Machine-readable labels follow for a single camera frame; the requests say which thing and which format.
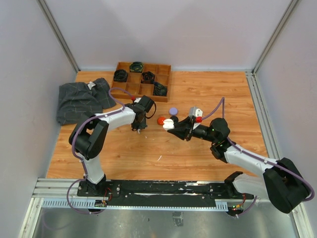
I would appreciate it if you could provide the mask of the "white earbud charging case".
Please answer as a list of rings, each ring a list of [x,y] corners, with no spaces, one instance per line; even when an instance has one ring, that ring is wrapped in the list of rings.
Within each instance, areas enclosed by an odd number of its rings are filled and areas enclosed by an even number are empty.
[[[174,121],[172,119],[165,119],[163,121],[163,128],[165,130],[174,129]]]

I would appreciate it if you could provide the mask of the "orange earbud charging case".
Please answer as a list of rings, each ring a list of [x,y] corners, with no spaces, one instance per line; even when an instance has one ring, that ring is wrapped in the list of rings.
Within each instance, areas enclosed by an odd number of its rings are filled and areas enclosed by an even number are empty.
[[[163,125],[165,120],[166,120],[165,117],[159,117],[159,118],[157,119],[158,125]]]

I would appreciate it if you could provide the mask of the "purple earbud charging case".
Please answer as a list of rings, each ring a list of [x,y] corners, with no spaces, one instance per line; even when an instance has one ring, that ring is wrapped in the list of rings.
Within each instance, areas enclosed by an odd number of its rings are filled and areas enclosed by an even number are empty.
[[[176,107],[172,107],[168,112],[171,116],[176,116],[178,114],[178,109]]]

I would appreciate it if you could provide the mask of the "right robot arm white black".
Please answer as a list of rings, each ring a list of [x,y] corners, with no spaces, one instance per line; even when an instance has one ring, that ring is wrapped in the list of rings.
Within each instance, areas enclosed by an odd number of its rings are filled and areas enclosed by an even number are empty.
[[[268,199],[283,213],[290,213],[301,202],[314,198],[314,191],[303,179],[294,163],[287,158],[271,159],[250,152],[229,139],[229,127],[224,118],[215,118],[209,126],[201,117],[187,117],[174,122],[166,119],[163,128],[182,140],[192,137],[211,142],[213,156],[227,164],[237,165],[251,173],[235,172],[226,180],[224,192],[229,198],[248,193]]]

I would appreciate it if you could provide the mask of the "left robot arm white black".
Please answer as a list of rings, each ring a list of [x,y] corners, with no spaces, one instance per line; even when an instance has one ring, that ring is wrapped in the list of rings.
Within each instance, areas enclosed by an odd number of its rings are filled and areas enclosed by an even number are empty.
[[[108,113],[84,113],[69,137],[69,144],[73,156],[83,166],[84,178],[80,180],[79,186],[87,188],[87,194],[101,196],[107,191],[106,175],[99,157],[107,133],[125,125],[130,125],[132,131],[140,132],[147,127],[147,120],[150,119],[147,113],[152,108],[157,109],[156,103],[144,95]]]

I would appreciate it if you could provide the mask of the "dark blue rolled tie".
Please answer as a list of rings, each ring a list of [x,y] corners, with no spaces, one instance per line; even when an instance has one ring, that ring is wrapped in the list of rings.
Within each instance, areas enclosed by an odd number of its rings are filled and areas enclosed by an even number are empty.
[[[153,95],[154,96],[167,96],[167,86],[162,85],[159,82],[154,82],[154,90],[153,90]]]

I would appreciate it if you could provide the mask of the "wooden compartment tray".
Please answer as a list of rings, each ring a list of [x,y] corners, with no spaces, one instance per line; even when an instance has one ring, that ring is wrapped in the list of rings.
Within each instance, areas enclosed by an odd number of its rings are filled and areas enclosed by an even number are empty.
[[[154,96],[154,84],[141,83],[142,73],[135,73],[129,71],[129,65],[132,62],[120,61],[117,63],[116,70],[124,69],[128,72],[127,82],[114,82],[111,83],[111,94],[118,99],[128,99],[128,94],[134,97],[141,97],[146,95],[152,98],[156,102],[168,102],[170,95],[171,84],[171,65],[157,64],[144,62],[143,72],[150,71],[155,74],[155,82],[159,82],[164,86],[167,86],[167,96]]]

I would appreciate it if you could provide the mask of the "dark red rolled tie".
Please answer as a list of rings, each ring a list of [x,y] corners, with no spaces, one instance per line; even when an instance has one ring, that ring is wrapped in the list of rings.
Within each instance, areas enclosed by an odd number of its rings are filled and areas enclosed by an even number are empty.
[[[141,78],[141,83],[143,84],[154,84],[155,81],[155,74],[150,72],[150,71],[146,71],[142,73],[142,78]]]

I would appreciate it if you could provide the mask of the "dark rolled tie left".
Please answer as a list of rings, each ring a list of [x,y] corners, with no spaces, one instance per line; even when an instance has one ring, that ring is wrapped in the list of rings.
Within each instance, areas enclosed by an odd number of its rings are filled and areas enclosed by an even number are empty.
[[[114,72],[113,80],[114,82],[127,82],[128,72],[124,69],[118,69]]]

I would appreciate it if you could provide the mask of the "dark rolled tie top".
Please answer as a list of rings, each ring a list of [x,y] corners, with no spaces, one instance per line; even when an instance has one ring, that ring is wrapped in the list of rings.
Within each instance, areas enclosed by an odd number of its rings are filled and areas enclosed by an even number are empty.
[[[142,72],[143,72],[143,69],[144,69],[144,63],[143,63],[143,62],[140,62],[140,61],[132,62],[132,63],[129,65],[129,71],[130,71],[130,72],[142,73]]]

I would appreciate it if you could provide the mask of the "grey checked cloth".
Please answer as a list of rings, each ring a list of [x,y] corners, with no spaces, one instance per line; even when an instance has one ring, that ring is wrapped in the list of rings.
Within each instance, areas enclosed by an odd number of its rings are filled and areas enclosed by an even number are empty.
[[[56,121],[60,125],[76,124],[86,113],[99,114],[116,105],[109,95],[110,86],[104,78],[89,83],[66,83],[59,87]]]

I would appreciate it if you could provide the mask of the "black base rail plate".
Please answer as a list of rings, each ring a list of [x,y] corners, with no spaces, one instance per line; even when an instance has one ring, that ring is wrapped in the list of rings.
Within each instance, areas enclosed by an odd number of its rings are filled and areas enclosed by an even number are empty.
[[[251,200],[253,195],[243,195],[230,192],[223,182],[211,181],[175,181],[175,180],[106,180],[107,191],[100,196],[87,194],[87,188],[77,189],[80,197],[102,198],[109,203],[111,200],[133,197],[140,200],[142,197],[150,197],[155,200],[185,200],[191,197],[217,200]]]

